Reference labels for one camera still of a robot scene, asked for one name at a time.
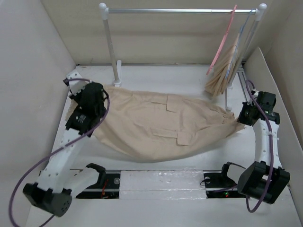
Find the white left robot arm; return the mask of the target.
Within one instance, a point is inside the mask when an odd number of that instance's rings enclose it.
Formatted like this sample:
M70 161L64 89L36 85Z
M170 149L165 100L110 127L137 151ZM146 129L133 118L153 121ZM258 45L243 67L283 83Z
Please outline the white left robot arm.
M85 80L85 86L71 99L77 103L63 134L62 146L53 152L35 183L27 183L23 193L31 204L56 217L63 216L74 197L90 186L105 183L106 170L94 163L72 176L71 166L84 143L104 121L109 111L109 95L100 83Z

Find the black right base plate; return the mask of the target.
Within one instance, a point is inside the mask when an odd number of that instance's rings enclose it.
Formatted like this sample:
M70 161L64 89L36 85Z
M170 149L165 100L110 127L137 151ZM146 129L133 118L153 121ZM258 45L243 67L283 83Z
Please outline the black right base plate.
M200 186L207 199L245 198L238 192L238 180L246 168L234 162L223 164L221 170L204 170Z

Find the beige trousers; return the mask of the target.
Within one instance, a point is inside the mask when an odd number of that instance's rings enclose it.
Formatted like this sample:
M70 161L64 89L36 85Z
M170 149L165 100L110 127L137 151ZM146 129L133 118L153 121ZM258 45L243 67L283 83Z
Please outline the beige trousers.
M136 161L191 157L244 128L233 113L201 99L121 87L105 90L109 112L93 135Z
M233 44L226 50L223 55L219 56L211 71L211 76L205 85L205 91L213 97L222 95L227 88L235 68L236 60L239 55L240 33L236 36Z

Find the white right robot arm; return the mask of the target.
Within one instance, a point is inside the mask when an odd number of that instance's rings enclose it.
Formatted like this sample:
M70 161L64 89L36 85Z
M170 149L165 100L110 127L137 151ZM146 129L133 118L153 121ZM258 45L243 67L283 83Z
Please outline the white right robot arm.
M238 193L273 204L290 181L290 174L282 168L278 155L277 132L280 115L273 111L275 94L249 92L250 100L243 103L238 122L252 126L255 133L255 161L241 175Z

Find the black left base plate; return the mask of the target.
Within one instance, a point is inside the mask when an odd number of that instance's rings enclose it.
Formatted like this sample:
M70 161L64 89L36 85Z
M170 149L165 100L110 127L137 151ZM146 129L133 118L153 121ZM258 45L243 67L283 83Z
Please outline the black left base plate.
M91 185L77 199L119 199L121 172L106 173L103 183Z

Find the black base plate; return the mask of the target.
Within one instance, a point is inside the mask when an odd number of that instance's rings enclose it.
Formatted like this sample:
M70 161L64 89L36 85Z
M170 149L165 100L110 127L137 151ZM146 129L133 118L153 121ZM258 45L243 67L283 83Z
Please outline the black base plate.
M207 199L245 198L238 192L238 180L246 168L234 162L223 164L221 170L204 170L200 186Z
M77 199L119 199L121 172L106 173L103 183L91 185Z

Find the beige trousers on hanger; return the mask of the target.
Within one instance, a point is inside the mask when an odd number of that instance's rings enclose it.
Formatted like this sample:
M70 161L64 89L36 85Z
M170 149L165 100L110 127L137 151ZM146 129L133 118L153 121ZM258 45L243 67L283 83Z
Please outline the beige trousers on hanger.
M205 85L205 91L213 97L222 95L227 88L235 68L236 60L239 55L240 33L236 36L233 44L226 50L223 55L219 56L211 71L211 76Z

